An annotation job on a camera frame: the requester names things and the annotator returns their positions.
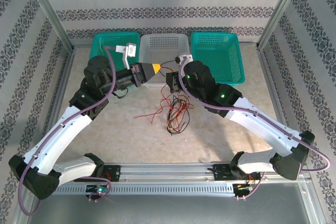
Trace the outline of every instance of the wall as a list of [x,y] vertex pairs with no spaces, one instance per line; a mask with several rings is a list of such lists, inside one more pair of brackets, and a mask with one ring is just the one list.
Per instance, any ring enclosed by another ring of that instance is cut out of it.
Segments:
[[[310,130],[315,147],[331,158],[326,172],[312,173],[328,223],[336,222],[336,0],[291,0],[264,54],[285,120]],[[309,168],[325,164],[315,153]]]
[[257,42],[279,0],[50,0],[75,45],[96,33],[214,30]]
[[0,0],[0,223],[18,182],[8,160],[41,139],[67,52],[37,0]]

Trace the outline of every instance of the yellow object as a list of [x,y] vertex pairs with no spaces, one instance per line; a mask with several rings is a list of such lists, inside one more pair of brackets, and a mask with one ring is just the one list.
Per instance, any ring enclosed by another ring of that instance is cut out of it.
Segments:
[[153,65],[153,68],[154,68],[154,72],[155,72],[155,74],[157,74],[157,72],[159,72],[160,71],[160,69],[161,69],[161,66],[160,66],[160,64],[152,64]]

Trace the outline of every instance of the teal plastic basket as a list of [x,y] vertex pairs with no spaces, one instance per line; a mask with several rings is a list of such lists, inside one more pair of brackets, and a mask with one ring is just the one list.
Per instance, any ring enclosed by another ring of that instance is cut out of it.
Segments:
[[191,51],[194,60],[210,68],[216,82],[231,86],[244,83],[244,67],[236,34],[192,33]]
[[[103,55],[107,57],[104,46],[126,46],[127,43],[134,43],[137,45],[137,50],[135,52],[134,58],[127,58],[128,63],[132,64],[139,62],[139,49],[140,49],[140,34],[135,32],[115,32],[115,33],[101,33],[96,34],[92,41],[92,47],[89,59],[94,56]],[[124,63],[122,61],[122,53],[115,52],[115,50],[110,50],[113,57],[113,62],[115,64],[116,70],[124,69]]]

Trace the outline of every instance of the patterned wallpaper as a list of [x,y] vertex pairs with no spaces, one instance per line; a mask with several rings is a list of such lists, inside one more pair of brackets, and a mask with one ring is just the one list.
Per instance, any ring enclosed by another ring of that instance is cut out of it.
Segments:
[[102,31],[234,32],[257,42],[279,0],[50,0],[74,45]]
[[68,52],[37,0],[0,0],[0,223],[10,223],[18,182],[8,160],[46,129]]
[[[289,126],[310,130],[331,158],[312,173],[327,223],[336,223],[336,0],[291,0],[263,49]],[[311,153],[309,168],[324,160]]]

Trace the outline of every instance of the gray basket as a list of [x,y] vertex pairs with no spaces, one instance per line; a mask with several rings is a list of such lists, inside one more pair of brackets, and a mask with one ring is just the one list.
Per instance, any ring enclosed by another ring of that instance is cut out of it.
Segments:
[[[141,37],[139,62],[159,63],[175,60],[176,56],[190,54],[188,37],[185,34],[148,34]],[[178,71],[176,62],[169,62],[163,65]],[[168,69],[161,69],[165,74]],[[157,73],[144,86],[147,88],[162,88],[166,84],[166,78]]]

